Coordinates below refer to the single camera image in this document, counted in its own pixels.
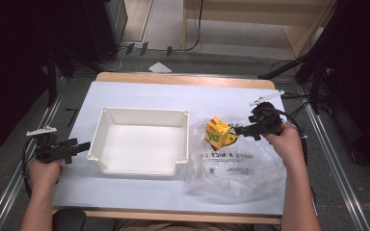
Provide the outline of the black stand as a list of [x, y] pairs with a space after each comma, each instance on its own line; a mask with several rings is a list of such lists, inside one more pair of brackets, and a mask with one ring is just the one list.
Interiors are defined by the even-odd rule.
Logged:
[[319, 90], [323, 74], [323, 64], [320, 62], [318, 52], [310, 49], [307, 53], [300, 56], [299, 58], [289, 61], [287, 64], [272, 70], [267, 74], [259, 75], [258, 79], [271, 80], [281, 73], [286, 72], [299, 65], [300, 69], [295, 75], [295, 81], [297, 84], [305, 84], [309, 78], [312, 78], [312, 84], [310, 86], [309, 102], [310, 107], [316, 115], [319, 115], [318, 99]]
[[57, 76], [56, 70], [59, 69], [65, 77], [72, 77], [75, 73], [71, 60], [78, 61], [85, 65], [95, 73], [103, 72], [103, 69], [98, 65], [84, 58], [77, 52], [63, 46], [52, 45], [47, 53], [47, 78], [48, 78], [48, 103], [51, 107], [58, 97]]

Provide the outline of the pale blue table cover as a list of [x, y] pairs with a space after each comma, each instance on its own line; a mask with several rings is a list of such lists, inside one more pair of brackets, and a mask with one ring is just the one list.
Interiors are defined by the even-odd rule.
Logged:
[[[178, 110], [189, 113], [190, 126], [213, 116], [247, 118], [250, 103], [275, 90], [185, 85], [92, 82], [71, 136], [92, 144], [105, 108]], [[282, 103], [271, 99], [276, 108]], [[197, 214], [275, 215], [283, 210], [284, 195], [259, 201], [239, 201], [191, 193], [185, 175], [188, 163], [175, 176], [111, 175], [102, 173], [88, 151], [73, 157], [60, 175], [53, 205], [84, 209], [190, 212]]]

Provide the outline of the clear plastic bag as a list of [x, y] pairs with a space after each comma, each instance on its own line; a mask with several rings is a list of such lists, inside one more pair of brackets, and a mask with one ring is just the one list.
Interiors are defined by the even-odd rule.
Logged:
[[284, 195], [286, 170], [266, 140], [239, 136], [218, 150], [205, 139], [206, 119], [190, 126], [189, 163], [185, 176], [190, 193], [219, 201], [259, 201]]

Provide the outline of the person's left hand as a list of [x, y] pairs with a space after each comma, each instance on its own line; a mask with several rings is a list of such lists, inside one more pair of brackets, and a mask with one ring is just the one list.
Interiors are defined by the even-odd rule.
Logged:
[[53, 195], [62, 171], [63, 166], [60, 161], [54, 161], [48, 164], [38, 160], [33, 161], [29, 165], [32, 197]]

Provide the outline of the yellow snack box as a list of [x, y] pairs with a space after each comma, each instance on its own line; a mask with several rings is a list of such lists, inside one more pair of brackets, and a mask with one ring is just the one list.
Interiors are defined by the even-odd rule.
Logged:
[[206, 124], [204, 139], [214, 150], [234, 144], [238, 136], [231, 132], [231, 127], [217, 116], [212, 117]]

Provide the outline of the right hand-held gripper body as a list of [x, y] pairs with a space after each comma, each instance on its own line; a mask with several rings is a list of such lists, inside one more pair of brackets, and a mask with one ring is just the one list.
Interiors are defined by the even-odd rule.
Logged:
[[263, 133], [272, 133], [274, 135], [281, 134], [280, 112], [275, 108], [270, 100], [283, 94], [284, 91], [279, 90], [275, 93], [259, 96], [257, 100], [250, 103], [250, 106], [252, 107], [251, 115], [257, 118], [258, 122], [255, 124], [261, 126]]

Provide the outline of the white paper sheet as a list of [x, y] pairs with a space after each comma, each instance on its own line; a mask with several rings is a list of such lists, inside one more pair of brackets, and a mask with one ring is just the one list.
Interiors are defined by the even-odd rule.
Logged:
[[172, 71], [165, 66], [164, 64], [161, 64], [160, 62], [152, 65], [149, 70], [153, 73], [171, 73]]

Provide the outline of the light wooden cabinet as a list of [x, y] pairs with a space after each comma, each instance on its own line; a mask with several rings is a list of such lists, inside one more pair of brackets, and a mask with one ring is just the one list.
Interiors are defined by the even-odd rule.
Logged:
[[334, 13], [338, 0], [182, 0], [183, 38], [188, 19], [281, 25], [296, 58]]

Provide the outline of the aluminium floor rail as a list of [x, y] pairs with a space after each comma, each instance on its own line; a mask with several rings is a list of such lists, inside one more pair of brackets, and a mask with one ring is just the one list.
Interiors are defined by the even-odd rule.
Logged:
[[11, 214], [14, 223], [9, 225], [9, 230], [17, 227], [26, 204], [21, 164], [26, 132], [51, 124], [63, 98], [60, 93], [50, 107], [46, 104], [46, 95], [39, 98], [0, 147], [0, 231], [5, 231], [5, 223]]
[[370, 231], [369, 221], [364, 214], [357, 195], [336, 155], [335, 149], [331, 144], [330, 137], [327, 134], [321, 117], [312, 109], [309, 99], [305, 99], [304, 104], [306, 113], [311, 121], [313, 129], [315, 130], [319, 143], [321, 144], [324, 155], [329, 164], [331, 174], [340, 191], [341, 197], [343, 198], [344, 204], [349, 212], [356, 231]]

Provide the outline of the black chair seat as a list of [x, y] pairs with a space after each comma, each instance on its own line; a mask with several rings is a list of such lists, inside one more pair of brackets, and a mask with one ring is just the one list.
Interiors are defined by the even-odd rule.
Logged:
[[87, 215], [78, 209], [62, 209], [53, 215], [53, 231], [83, 231]]

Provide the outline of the person's right hand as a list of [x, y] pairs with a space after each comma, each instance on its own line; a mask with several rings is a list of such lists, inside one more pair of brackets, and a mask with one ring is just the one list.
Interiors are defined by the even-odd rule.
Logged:
[[297, 128], [284, 122], [280, 124], [280, 128], [280, 135], [267, 133], [263, 137], [287, 167], [304, 166], [304, 152]]

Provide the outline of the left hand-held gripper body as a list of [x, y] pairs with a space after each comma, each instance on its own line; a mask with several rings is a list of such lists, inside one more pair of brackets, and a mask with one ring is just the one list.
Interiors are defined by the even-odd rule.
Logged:
[[70, 146], [65, 146], [65, 141], [57, 141], [56, 132], [56, 128], [46, 125], [44, 128], [28, 131], [26, 136], [37, 139], [35, 156], [38, 160], [43, 163], [63, 160], [66, 164], [71, 164], [73, 154], [68, 152]]

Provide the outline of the white plastic bin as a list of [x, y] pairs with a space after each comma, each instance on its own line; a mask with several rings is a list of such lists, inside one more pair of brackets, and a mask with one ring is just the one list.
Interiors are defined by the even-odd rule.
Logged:
[[189, 113], [105, 108], [87, 159], [104, 174], [175, 176], [189, 161]]

